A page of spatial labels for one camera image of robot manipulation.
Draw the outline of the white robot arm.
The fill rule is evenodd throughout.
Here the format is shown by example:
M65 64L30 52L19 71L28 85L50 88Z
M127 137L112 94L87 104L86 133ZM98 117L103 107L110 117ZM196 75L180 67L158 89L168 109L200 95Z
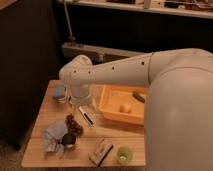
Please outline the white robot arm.
M213 171L213 53L186 48L99 65L79 55L59 77L77 103L91 84L146 87L146 171Z

